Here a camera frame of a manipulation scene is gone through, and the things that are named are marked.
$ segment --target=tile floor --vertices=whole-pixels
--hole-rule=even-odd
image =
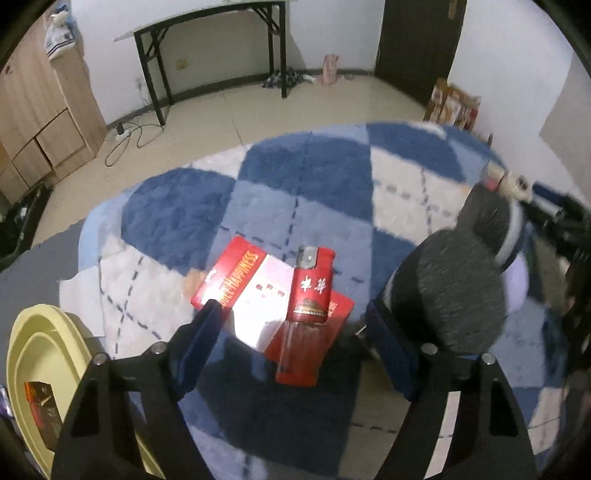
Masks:
[[[132,134],[125,153],[107,168],[105,157],[115,146],[111,131],[94,160],[56,185],[34,244],[67,229],[139,181],[205,155],[322,125],[422,120],[423,114],[417,102],[373,77],[342,77],[326,87],[299,85],[285,100],[279,90],[251,85],[177,103],[168,112],[164,132],[150,145],[136,148],[139,132]],[[136,121],[157,123],[153,112]],[[146,127],[142,143],[158,131]]]

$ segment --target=yellow basin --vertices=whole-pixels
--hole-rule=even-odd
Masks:
[[[27,448],[47,478],[54,454],[41,440],[24,384],[30,381],[50,384],[63,420],[90,359],[80,332],[68,315],[56,307],[31,307],[23,310],[14,322],[6,367],[8,395]],[[139,438],[138,445],[146,471],[163,478],[158,464]]]

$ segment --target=lighter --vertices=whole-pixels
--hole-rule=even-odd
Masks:
[[[313,387],[328,340],[323,329],[329,312],[335,252],[326,247],[300,247],[291,281],[283,330],[278,383]]]

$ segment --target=wooden cabinet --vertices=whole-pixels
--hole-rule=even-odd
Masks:
[[[12,164],[29,187],[35,185],[48,173],[51,173],[51,167],[35,139],[31,140],[14,157]]]
[[[0,192],[16,202],[92,160],[107,129],[77,47],[47,58],[43,17],[0,72]]]
[[[64,159],[85,146],[84,139],[74,124],[68,110],[60,113],[47,125],[37,140],[52,165],[58,165]]]

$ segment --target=red box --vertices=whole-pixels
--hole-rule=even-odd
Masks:
[[[293,267],[237,236],[191,298],[191,304],[201,308],[208,300],[217,300],[227,315],[225,328],[278,362],[293,271]],[[331,292],[329,318],[322,324],[321,358],[337,338],[353,305],[353,300]]]

